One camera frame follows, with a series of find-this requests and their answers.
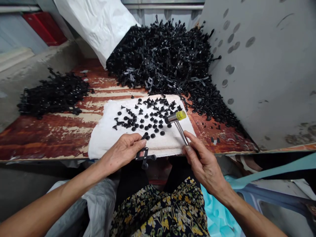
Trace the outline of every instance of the worn red paint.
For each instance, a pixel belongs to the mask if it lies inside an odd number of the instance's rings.
[[[44,159],[85,159],[88,158],[87,148],[91,132],[103,113],[103,104],[108,100],[129,99],[147,96],[144,88],[129,89],[118,87],[114,77],[108,77],[98,60],[85,60],[73,71],[83,75],[87,72],[91,88],[95,94],[89,95],[78,103],[83,110],[79,116],[65,112],[63,114],[48,114],[42,120],[33,117],[20,116],[0,134],[0,161],[44,160]],[[244,139],[234,128],[221,124],[221,130],[215,129],[214,121],[206,121],[205,117],[188,111],[196,135],[214,153],[253,153],[255,144],[250,139]]]

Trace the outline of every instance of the metal pipe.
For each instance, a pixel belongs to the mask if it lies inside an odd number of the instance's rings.
[[[127,9],[166,9],[166,10],[203,10],[204,4],[177,5],[177,4],[125,4]]]
[[[0,6],[0,13],[38,12],[41,9],[34,6]]]
[[[179,131],[179,133],[180,133],[180,135],[181,135],[181,137],[182,137],[182,139],[183,139],[183,141],[184,141],[184,144],[185,144],[186,146],[187,146],[187,145],[190,145],[190,144],[189,144],[189,141],[188,141],[188,139],[187,139],[187,137],[184,135],[183,129],[182,129],[182,127],[181,127],[179,121],[174,122],[174,124],[175,124],[175,126],[177,127],[177,129],[178,129],[178,131]]]

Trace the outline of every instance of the floral skirt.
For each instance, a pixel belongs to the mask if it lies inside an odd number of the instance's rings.
[[[188,177],[172,193],[147,185],[113,214],[110,236],[209,236],[204,199]]]

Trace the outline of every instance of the forearm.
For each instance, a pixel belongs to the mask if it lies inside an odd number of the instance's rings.
[[[232,188],[227,189],[217,199],[227,207],[246,236],[286,236],[264,215],[239,197]]]
[[[0,236],[44,236],[85,192],[103,177],[96,164],[26,206],[0,225]]]

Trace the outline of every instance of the plastic bag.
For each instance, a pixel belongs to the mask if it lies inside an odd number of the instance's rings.
[[[54,0],[59,13],[91,46],[102,66],[131,26],[138,24],[120,0]]]

